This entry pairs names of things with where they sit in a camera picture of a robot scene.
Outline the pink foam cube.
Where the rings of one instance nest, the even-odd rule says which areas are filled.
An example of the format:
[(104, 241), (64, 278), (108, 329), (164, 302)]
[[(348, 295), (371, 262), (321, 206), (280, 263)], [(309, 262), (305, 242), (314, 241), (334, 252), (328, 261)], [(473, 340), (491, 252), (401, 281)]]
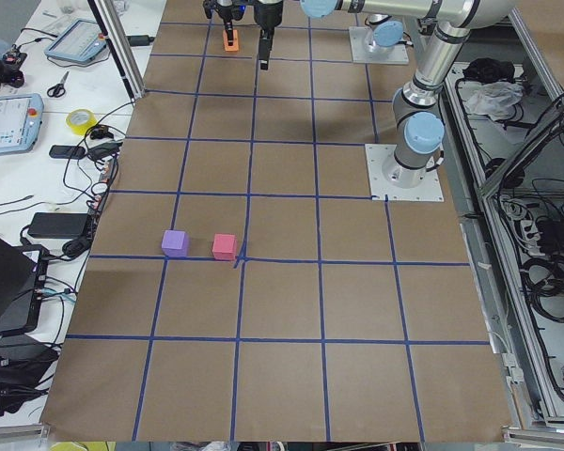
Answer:
[(233, 234), (215, 234), (211, 252), (215, 260), (234, 260), (237, 254), (237, 237)]

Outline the brown paper table cover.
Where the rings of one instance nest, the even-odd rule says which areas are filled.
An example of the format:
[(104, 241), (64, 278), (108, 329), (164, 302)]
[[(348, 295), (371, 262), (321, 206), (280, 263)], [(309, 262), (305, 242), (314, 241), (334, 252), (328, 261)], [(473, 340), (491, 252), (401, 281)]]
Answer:
[[(370, 197), (415, 64), (340, 13), (259, 31), (169, 1), (42, 413), (69, 440), (495, 442), (512, 422), (459, 220)], [(162, 251), (185, 231), (186, 257)], [(215, 260), (213, 237), (237, 237)]]

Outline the orange foam cube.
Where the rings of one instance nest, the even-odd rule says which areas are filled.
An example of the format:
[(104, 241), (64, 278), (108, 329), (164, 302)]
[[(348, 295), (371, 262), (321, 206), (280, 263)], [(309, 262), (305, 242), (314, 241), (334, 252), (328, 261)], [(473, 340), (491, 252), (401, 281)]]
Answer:
[(235, 45), (233, 47), (226, 47), (225, 43), (224, 43), (224, 31), (223, 31), (223, 44), (224, 44), (224, 50), (226, 52), (238, 52), (240, 49), (240, 42), (239, 42), (239, 34), (238, 31), (236, 29), (234, 29), (234, 35), (235, 35)]

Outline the teach pendant tablet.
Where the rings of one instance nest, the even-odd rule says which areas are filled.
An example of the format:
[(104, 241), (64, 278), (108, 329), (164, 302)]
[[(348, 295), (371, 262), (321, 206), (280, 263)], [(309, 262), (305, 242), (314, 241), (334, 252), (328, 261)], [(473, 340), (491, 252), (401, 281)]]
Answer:
[(0, 155), (32, 149), (43, 111), (44, 103), (37, 93), (0, 97)]
[(86, 66), (105, 48), (106, 41), (98, 24), (77, 19), (56, 37), (44, 54), (51, 59)]

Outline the black laptop computer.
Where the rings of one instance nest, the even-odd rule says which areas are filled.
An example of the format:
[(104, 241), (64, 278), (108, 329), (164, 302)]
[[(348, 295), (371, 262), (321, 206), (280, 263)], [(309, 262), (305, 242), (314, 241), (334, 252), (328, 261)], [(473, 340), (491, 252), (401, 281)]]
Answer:
[(0, 239), (0, 336), (36, 329), (47, 255), (39, 244), (12, 246)]

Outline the black power strip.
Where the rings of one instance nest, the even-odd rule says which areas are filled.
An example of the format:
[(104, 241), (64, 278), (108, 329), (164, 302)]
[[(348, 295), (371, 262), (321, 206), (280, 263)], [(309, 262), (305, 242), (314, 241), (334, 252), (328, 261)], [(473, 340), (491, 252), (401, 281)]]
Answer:
[(119, 171), (118, 154), (112, 154), (95, 162), (99, 170), (99, 177), (90, 186), (90, 199), (86, 202), (88, 206), (89, 229), (88, 235), (93, 238), (98, 228), (98, 223), (106, 207), (111, 188), (117, 179)]

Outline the purple foam cube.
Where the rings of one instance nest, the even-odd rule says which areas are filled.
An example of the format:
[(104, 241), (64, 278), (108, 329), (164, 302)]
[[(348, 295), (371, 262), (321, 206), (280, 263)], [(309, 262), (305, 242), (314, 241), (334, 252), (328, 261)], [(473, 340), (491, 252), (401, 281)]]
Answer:
[(162, 251), (167, 257), (186, 257), (190, 239), (185, 231), (166, 230), (162, 239)]

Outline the black handled scissors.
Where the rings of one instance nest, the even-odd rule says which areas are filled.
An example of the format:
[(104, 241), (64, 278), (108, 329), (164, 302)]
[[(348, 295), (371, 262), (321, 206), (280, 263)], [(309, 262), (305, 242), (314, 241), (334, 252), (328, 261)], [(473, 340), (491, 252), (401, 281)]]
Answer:
[(66, 94), (65, 83), (67, 82), (68, 77), (69, 77), (69, 72), (66, 71), (65, 74), (61, 77), (61, 79), (56, 84), (50, 86), (47, 89), (46, 91), (47, 97), (51, 99), (59, 99), (63, 97)]

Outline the upper teach pendant tablet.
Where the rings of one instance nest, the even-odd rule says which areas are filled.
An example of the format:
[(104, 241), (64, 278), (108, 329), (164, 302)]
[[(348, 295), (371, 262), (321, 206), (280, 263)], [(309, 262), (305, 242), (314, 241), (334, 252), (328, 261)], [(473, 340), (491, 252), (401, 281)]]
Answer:
[(106, 41), (98, 24), (77, 19), (56, 37), (44, 54), (51, 59), (86, 66), (105, 48)]

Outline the black smartphone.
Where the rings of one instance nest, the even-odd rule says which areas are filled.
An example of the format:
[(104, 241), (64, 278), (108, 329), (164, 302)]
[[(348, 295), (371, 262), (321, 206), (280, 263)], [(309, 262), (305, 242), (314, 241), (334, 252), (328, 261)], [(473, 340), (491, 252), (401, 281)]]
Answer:
[(52, 159), (81, 160), (86, 156), (86, 149), (73, 145), (53, 145), (49, 150)]

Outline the lower teach pendant tablet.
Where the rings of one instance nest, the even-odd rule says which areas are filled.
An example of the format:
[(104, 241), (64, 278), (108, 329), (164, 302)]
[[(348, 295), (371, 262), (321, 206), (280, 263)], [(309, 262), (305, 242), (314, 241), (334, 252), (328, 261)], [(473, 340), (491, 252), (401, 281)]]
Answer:
[(32, 149), (43, 111), (44, 103), (37, 93), (0, 97), (0, 155)]

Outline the aluminium frame post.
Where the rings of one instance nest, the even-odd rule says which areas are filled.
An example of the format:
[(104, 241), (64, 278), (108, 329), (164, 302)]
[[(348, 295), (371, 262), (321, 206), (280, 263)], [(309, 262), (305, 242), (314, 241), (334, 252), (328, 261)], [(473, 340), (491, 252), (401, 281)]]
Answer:
[(115, 6), (107, 0), (88, 0), (90, 10), (114, 58), (121, 81), (132, 102), (145, 94), (145, 84)]

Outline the black and white cloth pile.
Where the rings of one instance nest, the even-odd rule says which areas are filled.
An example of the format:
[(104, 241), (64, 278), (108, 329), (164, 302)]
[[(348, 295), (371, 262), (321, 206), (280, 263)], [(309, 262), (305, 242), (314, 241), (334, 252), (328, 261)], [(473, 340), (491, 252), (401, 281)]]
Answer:
[(478, 82), (473, 95), (464, 102), (467, 114), (486, 116), (493, 121), (512, 118), (524, 88), (515, 82), (515, 67), (509, 61), (478, 58), (463, 71), (465, 81)]

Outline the black power adapter brick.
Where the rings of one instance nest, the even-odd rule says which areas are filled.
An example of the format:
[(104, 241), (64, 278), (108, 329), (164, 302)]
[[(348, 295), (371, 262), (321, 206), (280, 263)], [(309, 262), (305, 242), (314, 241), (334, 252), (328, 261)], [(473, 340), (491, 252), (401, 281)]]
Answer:
[(84, 233), (88, 220), (87, 213), (37, 212), (27, 233), (33, 238), (76, 238)]

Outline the yellow tape roll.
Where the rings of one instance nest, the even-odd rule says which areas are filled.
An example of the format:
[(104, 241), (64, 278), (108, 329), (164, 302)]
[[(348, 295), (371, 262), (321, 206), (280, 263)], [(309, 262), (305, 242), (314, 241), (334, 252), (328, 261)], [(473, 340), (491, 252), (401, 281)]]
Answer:
[(98, 124), (98, 119), (92, 111), (80, 108), (67, 115), (66, 124), (74, 134), (83, 136)]

